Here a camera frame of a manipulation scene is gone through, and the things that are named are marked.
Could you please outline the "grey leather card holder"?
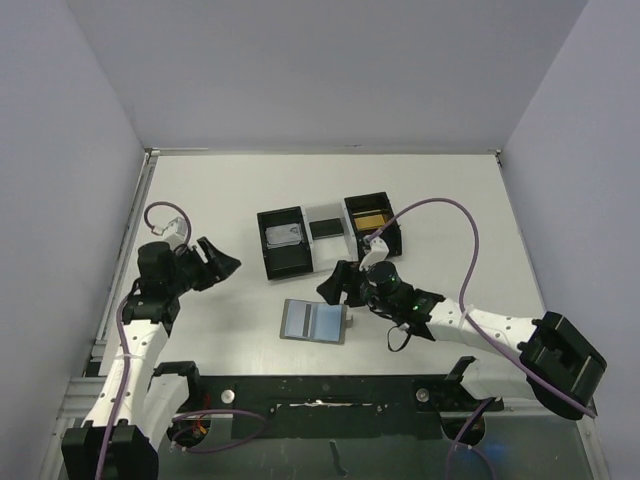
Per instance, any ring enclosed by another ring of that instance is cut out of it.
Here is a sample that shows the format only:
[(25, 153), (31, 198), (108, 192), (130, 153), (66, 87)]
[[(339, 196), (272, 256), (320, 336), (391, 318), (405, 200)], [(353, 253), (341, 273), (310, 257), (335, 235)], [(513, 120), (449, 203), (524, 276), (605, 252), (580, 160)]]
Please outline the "grey leather card holder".
[(285, 340), (341, 345), (352, 326), (353, 315), (344, 305), (286, 299), (279, 336)]

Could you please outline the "black white three-bin tray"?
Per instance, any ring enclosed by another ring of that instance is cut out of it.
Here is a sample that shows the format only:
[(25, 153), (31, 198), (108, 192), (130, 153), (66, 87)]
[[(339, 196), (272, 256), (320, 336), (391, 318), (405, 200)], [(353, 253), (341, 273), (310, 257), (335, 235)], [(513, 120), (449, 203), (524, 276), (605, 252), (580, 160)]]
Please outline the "black white three-bin tray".
[(385, 192), (296, 205), (257, 214), (267, 278), (331, 271), (340, 260), (361, 261), (365, 238), (394, 216)]

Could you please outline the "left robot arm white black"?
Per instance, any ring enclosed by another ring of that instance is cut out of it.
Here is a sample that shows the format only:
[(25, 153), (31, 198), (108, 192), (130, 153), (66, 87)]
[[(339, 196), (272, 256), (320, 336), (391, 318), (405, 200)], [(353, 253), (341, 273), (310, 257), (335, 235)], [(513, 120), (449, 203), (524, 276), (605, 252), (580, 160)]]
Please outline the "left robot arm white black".
[(205, 237), (194, 246), (155, 241), (139, 248), (139, 275), (117, 311), (119, 345), (109, 372), (81, 426), (62, 441), (69, 478), (158, 477), (158, 449), (174, 417), (205, 396), (194, 362), (158, 360), (180, 298), (227, 280), (240, 265)]

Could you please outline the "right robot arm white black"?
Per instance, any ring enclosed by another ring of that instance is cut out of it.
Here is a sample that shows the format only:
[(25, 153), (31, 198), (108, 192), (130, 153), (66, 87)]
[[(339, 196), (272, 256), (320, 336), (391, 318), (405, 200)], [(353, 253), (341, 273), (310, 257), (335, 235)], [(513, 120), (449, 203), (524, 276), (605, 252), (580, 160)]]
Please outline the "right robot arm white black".
[(591, 401), (606, 371), (606, 360), (559, 313), (527, 318), (463, 307), (403, 281), (389, 261), (367, 270), (356, 262), (340, 261), (317, 292), (330, 305), (365, 307), (409, 337), (466, 345), (514, 365), (512, 373), (485, 373), (477, 367), (464, 375), (464, 388), (476, 399), (535, 399), (568, 420), (595, 415)]

